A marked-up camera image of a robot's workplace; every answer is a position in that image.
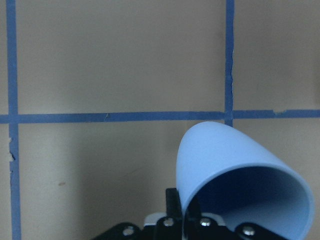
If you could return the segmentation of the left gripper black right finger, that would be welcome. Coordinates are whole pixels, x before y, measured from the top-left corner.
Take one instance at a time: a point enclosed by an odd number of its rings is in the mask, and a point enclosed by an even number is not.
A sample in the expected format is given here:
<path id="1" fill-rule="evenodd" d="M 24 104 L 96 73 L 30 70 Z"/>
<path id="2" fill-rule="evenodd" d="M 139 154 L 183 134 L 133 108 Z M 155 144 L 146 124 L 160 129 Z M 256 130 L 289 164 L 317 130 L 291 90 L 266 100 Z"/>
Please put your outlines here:
<path id="1" fill-rule="evenodd" d="M 194 222 L 197 219 L 200 219 L 202 216 L 200 203 L 197 197 L 194 197 L 185 212 L 185 219 L 187 222 Z"/>

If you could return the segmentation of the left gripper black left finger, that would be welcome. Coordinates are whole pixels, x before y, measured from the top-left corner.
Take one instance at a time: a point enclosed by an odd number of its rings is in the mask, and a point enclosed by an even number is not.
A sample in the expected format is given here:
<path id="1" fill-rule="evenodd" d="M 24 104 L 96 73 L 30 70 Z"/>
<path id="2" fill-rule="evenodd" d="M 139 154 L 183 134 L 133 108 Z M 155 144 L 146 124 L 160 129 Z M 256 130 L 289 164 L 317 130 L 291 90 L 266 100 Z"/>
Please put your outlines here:
<path id="1" fill-rule="evenodd" d="M 180 196 L 176 188 L 165 190 L 166 215 L 170 218 L 182 220 Z"/>

